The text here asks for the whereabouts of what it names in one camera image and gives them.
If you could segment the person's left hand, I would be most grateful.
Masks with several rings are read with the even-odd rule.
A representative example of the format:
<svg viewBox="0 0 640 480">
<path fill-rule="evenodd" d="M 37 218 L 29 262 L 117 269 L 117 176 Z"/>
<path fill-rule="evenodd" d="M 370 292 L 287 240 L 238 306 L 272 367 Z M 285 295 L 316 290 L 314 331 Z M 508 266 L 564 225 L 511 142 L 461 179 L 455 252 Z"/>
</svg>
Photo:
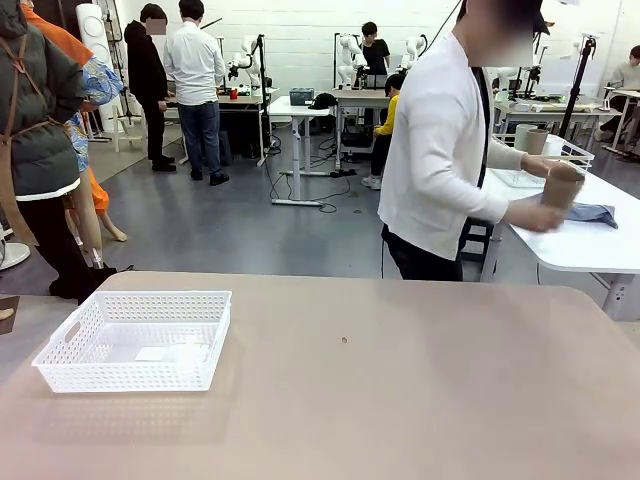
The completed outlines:
<svg viewBox="0 0 640 480">
<path fill-rule="evenodd" d="M 526 173 L 546 179 L 549 176 L 550 170 L 558 164 L 555 159 L 542 158 L 535 155 L 525 154 L 521 158 L 521 169 Z"/>
</svg>

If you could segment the blue-gray towel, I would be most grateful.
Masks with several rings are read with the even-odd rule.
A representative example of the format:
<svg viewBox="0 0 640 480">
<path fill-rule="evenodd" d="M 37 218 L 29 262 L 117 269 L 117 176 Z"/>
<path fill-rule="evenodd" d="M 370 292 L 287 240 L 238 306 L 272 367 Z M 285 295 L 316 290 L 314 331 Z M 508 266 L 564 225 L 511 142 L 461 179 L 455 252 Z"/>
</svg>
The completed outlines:
<svg viewBox="0 0 640 480">
<path fill-rule="evenodd" d="M 519 215 L 523 209 L 523 205 L 527 202 L 542 204 L 541 197 L 542 193 L 538 194 L 537 196 L 527 197 L 519 199 L 517 201 L 511 201 L 507 211 L 507 216 L 501 222 L 513 225 L 513 221 L 518 221 Z M 600 222 L 607 224 L 615 229 L 618 228 L 617 223 L 614 219 L 615 210 L 613 207 L 573 203 L 572 208 L 565 212 L 566 220 L 569 221 L 596 223 Z"/>
</svg>

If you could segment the white perforated plastic basket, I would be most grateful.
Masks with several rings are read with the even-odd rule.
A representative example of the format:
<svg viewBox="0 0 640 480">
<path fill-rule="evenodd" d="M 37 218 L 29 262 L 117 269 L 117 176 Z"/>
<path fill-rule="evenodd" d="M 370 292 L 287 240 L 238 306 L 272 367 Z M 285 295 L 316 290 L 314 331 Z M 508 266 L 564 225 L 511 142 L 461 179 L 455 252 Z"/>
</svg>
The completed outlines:
<svg viewBox="0 0 640 480">
<path fill-rule="evenodd" d="M 204 392 L 231 321 L 229 291 L 96 291 L 32 361 L 61 394 Z"/>
</svg>

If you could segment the person's right forearm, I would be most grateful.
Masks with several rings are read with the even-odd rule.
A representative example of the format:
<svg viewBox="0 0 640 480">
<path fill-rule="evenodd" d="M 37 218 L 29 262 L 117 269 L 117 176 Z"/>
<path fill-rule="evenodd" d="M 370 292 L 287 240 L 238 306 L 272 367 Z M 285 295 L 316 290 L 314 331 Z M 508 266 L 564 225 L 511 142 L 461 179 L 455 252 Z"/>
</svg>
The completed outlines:
<svg viewBox="0 0 640 480">
<path fill-rule="evenodd" d="M 496 224 L 506 218 L 510 202 L 505 197 L 471 189 L 463 197 L 463 204 L 469 217 Z"/>
</svg>

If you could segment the white rounded table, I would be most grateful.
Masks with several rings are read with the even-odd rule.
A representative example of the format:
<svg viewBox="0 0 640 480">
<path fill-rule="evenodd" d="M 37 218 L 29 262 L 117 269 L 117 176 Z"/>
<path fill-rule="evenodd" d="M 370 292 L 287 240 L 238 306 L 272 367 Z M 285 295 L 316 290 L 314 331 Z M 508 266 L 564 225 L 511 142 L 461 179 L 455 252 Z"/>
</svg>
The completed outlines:
<svg viewBox="0 0 640 480">
<path fill-rule="evenodd" d="M 640 200 L 598 178 L 585 168 L 585 184 L 576 197 L 582 204 L 609 205 L 615 209 L 617 228 L 595 222 L 567 221 L 552 233 L 536 234 L 500 223 L 495 226 L 480 280 L 494 280 L 503 233 L 511 231 L 541 266 L 554 271 L 609 275 L 603 311 L 616 321 L 623 319 L 640 282 Z"/>
</svg>

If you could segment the long beige work table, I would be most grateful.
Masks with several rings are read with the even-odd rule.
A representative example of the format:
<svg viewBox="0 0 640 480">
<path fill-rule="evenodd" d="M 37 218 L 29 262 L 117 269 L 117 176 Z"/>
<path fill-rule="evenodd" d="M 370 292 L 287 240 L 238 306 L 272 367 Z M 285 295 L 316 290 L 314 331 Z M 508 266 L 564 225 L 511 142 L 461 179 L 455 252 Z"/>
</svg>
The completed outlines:
<svg viewBox="0 0 640 480">
<path fill-rule="evenodd" d="M 606 106 L 607 100 L 580 96 L 576 101 L 564 138 L 573 144 L 590 149 L 596 130 L 611 119 L 624 118 L 621 111 Z M 495 102 L 495 126 L 497 134 L 514 134 L 519 124 L 529 124 L 560 136 L 567 102 L 543 102 L 537 100 L 513 100 Z"/>
</svg>

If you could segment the black stool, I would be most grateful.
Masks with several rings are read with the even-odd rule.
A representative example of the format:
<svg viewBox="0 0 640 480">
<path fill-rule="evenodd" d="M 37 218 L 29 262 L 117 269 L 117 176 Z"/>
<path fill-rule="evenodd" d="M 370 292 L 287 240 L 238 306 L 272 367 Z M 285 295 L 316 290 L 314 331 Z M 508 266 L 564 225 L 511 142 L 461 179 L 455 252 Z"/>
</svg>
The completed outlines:
<svg viewBox="0 0 640 480">
<path fill-rule="evenodd" d="M 483 263 L 486 259 L 494 228 L 495 226 L 489 222 L 467 218 L 459 238 L 458 257 L 462 261 Z M 465 248 L 468 243 L 479 244 L 482 247 L 481 251 L 479 253 L 466 252 Z"/>
</svg>

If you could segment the small white side table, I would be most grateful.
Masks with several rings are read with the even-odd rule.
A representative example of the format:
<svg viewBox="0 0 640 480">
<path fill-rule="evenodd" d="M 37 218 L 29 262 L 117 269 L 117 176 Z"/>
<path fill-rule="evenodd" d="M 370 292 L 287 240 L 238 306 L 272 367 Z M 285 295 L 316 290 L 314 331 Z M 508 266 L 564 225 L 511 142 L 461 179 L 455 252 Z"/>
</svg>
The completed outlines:
<svg viewBox="0 0 640 480">
<path fill-rule="evenodd" d="M 613 141 L 610 146 L 605 147 L 605 149 L 609 152 L 622 155 L 625 150 L 620 150 L 618 148 L 618 143 L 622 136 L 623 128 L 625 127 L 626 115 L 630 110 L 631 101 L 635 101 L 638 105 L 640 105 L 640 90 L 616 89 L 611 86 L 607 86 L 605 88 L 605 91 L 607 93 L 607 95 L 605 96 L 605 99 L 607 101 L 609 101 L 614 96 L 620 96 L 625 99 L 625 104 L 619 115 L 620 120 Z"/>
</svg>

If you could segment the person in yellow hoodie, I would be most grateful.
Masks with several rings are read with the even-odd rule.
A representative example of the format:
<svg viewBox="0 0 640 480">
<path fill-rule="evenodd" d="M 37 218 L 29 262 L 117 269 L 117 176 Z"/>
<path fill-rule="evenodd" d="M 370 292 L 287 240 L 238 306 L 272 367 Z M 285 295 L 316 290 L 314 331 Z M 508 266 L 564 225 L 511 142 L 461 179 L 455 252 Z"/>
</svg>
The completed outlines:
<svg viewBox="0 0 640 480">
<path fill-rule="evenodd" d="M 396 109 L 404 80 L 405 76 L 403 74 L 396 73 L 389 76 L 385 84 L 385 94 L 389 99 L 387 115 L 383 124 L 375 127 L 373 130 L 374 145 L 370 173 L 361 181 L 364 187 L 374 191 L 381 189 L 382 175 L 390 148 Z"/>
</svg>

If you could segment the wood-top table with white legs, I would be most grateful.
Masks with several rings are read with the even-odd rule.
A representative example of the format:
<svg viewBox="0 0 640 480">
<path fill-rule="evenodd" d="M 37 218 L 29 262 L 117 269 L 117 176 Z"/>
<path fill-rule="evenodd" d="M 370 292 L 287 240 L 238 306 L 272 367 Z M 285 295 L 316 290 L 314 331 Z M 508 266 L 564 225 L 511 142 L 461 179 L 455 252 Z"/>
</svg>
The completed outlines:
<svg viewBox="0 0 640 480">
<path fill-rule="evenodd" d="M 335 170 L 342 171 L 342 132 L 344 127 L 344 110 L 363 108 L 381 111 L 389 105 L 384 89 L 338 89 L 334 88 L 330 93 L 337 101 L 336 105 L 336 159 Z"/>
</svg>

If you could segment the man in white shirt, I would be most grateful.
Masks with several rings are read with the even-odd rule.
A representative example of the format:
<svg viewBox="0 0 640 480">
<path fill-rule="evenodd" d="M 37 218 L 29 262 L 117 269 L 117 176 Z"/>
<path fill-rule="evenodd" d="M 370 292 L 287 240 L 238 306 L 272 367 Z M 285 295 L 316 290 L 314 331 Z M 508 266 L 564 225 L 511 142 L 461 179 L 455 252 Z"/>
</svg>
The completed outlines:
<svg viewBox="0 0 640 480">
<path fill-rule="evenodd" d="M 165 42 L 164 67 L 175 84 L 175 99 L 191 165 L 191 179 L 218 186 L 229 181 L 220 159 L 217 87 L 225 65 L 217 41 L 200 28 L 202 0 L 179 0 L 182 26 Z"/>
</svg>

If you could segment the white standing air conditioner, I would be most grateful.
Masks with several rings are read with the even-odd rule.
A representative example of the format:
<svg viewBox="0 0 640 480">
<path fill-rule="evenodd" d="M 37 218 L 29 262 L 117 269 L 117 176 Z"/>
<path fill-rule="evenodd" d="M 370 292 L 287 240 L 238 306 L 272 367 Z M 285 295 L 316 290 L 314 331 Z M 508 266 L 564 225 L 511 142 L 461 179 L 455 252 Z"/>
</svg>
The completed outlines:
<svg viewBox="0 0 640 480">
<path fill-rule="evenodd" d="M 82 42 L 97 59 L 106 65 L 111 72 L 114 72 L 101 8 L 93 3 L 82 3 L 75 8 L 75 12 Z M 103 130 L 111 135 L 113 134 L 113 104 L 118 105 L 121 111 L 121 95 L 119 93 L 106 105 L 99 107 Z"/>
</svg>

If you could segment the mannequin in green puffer jacket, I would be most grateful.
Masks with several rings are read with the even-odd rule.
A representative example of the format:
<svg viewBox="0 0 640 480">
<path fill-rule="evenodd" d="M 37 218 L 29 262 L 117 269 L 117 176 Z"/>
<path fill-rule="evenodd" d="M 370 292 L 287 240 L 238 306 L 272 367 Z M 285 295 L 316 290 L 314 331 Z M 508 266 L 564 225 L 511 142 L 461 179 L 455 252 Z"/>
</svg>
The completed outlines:
<svg viewBox="0 0 640 480">
<path fill-rule="evenodd" d="M 64 196 L 81 183 L 65 123 L 84 101 L 81 67 L 0 0 L 0 205 L 18 239 L 57 272 L 52 294 L 77 303 L 103 278 L 70 232 Z"/>
</svg>

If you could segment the brown board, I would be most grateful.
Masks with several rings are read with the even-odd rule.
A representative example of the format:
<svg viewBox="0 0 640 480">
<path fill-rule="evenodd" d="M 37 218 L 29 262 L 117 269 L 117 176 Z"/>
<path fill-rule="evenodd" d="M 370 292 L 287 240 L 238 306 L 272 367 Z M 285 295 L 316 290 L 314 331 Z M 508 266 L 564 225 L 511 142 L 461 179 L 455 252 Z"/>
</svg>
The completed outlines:
<svg viewBox="0 0 640 480">
<path fill-rule="evenodd" d="M 19 302 L 19 296 L 0 298 L 0 336 L 13 331 Z"/>
</svg>

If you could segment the wood-top table with black frame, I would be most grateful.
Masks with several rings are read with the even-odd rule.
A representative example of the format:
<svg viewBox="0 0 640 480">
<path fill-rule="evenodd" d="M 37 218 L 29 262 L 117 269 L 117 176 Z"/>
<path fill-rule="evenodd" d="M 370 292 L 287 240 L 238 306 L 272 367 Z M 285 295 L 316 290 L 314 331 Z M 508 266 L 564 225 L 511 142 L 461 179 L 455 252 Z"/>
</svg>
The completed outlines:
<svg viewBox="0 0 640 480">
<path fill-rule="evenodd" d="M 264 164 L 269 150 L 270 123 L 259 96 L 219 97 L 221 115 L 221 160 L 229 165 L 235 154 Z"/>
</svg>

